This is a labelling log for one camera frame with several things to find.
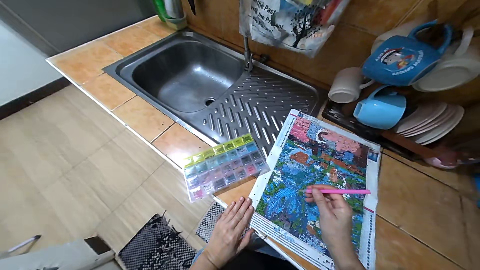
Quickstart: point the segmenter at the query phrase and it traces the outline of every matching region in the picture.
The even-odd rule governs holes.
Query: light blue mug
[[[355,107],[353,116],[367,126],[379,129],[390,129],[394,127],[403,116],[407,99],[392,92],[388,95],[376,96],[380,90],[388,85],[377,88],[368,98],[360,101]]]

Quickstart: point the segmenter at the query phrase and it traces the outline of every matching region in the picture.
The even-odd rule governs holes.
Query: white wall
[[[61,77],[45,58],[0,20],[0,106]]]

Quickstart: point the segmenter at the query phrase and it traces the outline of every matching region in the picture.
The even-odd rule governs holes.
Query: pen
[[[324,194],[371,194],[368,189],[319,189]],[[305,193],[312,193],[311,189],[303,189]]]

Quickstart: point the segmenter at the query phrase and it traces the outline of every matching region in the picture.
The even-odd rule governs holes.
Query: green bottle
[[[171,19],[170,16],[167,15],[167,10],[165,10],[165,4],[163,3],[163,0],[152,0],[153,6],[155,6],[155,11],[162,20],[162,22],[165,22],[165,18]]]

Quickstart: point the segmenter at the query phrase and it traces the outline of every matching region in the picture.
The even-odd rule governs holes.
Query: label
[[[193,162],[195,162],[195,163],[205,160],[203,153],[196,154],[196,155],[192,156],[192,158],[193,158]]]
[[[225,149],[223,149],[223,145],[214,146],[212,149],[213,149],[213,151],[215,152],[216,155],[219,155],[221,153],[225,153]]]
[[[245,144],[249,142],[253,142],[253,138],[252,138],[252,135],[250,135],[250,133],[243,135],[241,138],[243,139],[243,142]]]
[[[193,161],[193,157],[188,157],[186,159],[183,160],[183,167],[186,168],[186,167],[190,167],[192,166],[193,164],[195,164],[195,162]]]
[[[225,151],[230,151],[233,148],[235,148],[235,146],[233,146],[232,141],[229,141],[229,142],[226,142],[226,143],[223,144],[223,148],[225,149]]]
[[[212,148],[208,149],[207,151],[203,152],[204,158],[208,159],[211,158],[215,155],[215,152],[213,151]]]
[[[244,145],[243,139],[241,137],[232,140],[233,146],[235,148]]]

